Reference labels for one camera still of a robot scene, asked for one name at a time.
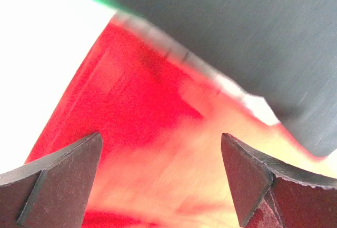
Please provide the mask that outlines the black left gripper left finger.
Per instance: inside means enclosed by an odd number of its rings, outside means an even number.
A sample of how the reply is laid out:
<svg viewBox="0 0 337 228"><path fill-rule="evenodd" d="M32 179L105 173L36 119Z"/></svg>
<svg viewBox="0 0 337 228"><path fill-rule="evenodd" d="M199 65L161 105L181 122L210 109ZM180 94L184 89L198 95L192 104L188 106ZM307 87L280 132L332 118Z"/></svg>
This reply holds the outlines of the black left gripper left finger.
<svg viewBox="0 0 337 228"><path fill-rule="evenodd" d="M93 133L1 174L1 227L81 227L102 148Z"/></svg>

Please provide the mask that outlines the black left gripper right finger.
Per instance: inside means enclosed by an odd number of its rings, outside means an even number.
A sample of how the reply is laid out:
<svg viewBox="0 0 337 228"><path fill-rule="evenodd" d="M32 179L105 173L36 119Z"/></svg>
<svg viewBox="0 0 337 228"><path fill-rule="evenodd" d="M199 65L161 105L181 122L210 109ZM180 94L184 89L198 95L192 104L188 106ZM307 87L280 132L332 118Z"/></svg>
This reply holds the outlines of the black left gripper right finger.
<svg viewBox="0 0 337 228"><path fill-rule="evenodd" d="M240 227L336 227L336 179L223 134L221 152Z"/></svg>

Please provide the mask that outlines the red t shirt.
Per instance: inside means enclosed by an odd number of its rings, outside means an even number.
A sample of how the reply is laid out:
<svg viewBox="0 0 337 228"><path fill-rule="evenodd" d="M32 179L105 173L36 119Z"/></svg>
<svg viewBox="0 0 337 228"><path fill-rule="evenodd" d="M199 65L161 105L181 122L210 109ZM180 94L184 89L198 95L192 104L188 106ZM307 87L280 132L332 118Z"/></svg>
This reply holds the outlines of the red t shirt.
<svg viewBox="0 0 337 228"><path fill-rule="evenodd" d="M260 97L202 74L159 31L114 16L66 88L27 161L93 132L103 139L84 227L238 227L238 204L259 189L240 141L296 166L336 176L299 147Z"/></svg>

